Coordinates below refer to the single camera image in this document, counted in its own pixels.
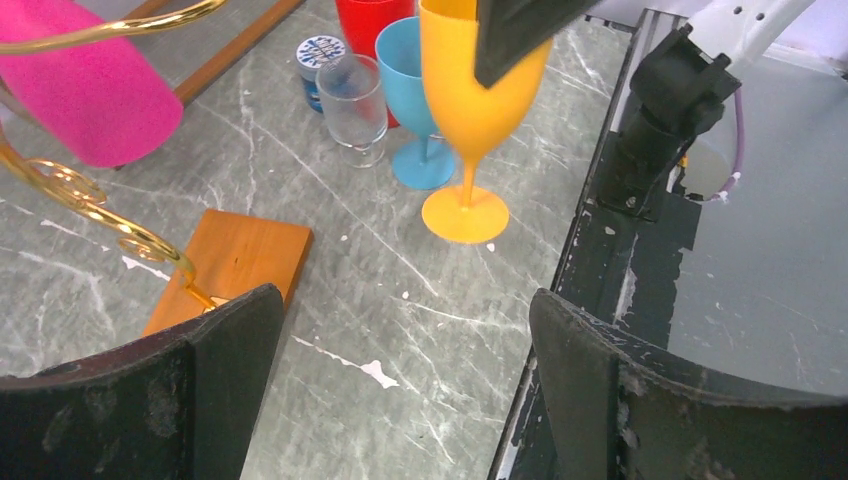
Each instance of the red cup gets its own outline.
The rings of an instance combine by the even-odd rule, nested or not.
[[[415,15],[415,0],[336,0],[339,23],[353,53],[377,60],[377,36],[389,24]],[[389,112],[389,128],[398,126]]]

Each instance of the clear glass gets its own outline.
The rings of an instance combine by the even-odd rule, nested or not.
[[[357,168],[379,162],[389,122],[377,62],[358,54],[335,58],[321,66],[315,84],[327,129],[346,147],[348,162]]]

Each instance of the glass stem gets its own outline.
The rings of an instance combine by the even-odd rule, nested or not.
[[[210,297],[208,294],[206,294],[206,292],[198,288],[198,286],[195,285],[194,282],[186,281],[186,283],[183,285],[183,288],[186,292],[188,292],[189,295],[194,297],[195,300],[200,302],[200,304],[203,305],[203,308],[214,310],[218,307],[218,304],[216,304],[215,301],[212,300],[212,297]]]
[[[430,137],[418,137],[418,158],[421,159],[421,163],[427,163],[427,143],[430,141]]]
[[[477,173],[478,162],[464,162],[465,172],[462,176],[462,208],[471,208],[471,192],[474,190],[474,175]]]

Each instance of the shot glass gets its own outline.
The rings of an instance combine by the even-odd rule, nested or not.
[[[383,157],[388,128],[386,99],[377,62],[352,54],[325,63],[315,76],[330,136],[346,147],[348,163],[374,166]]]
[[[374,43],[386,26],[415,15],[416,0],[336,0],[339,24],[353,53],[377,59]],[[389,128],[398,126],[389,111]]]

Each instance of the jar lid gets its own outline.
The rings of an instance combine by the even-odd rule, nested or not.
[[[339,38],[331,35],[316,35],[298,45],[295,58],[301,75],[314,78],[321,65],[344,55],[346,51],[344,42]]]

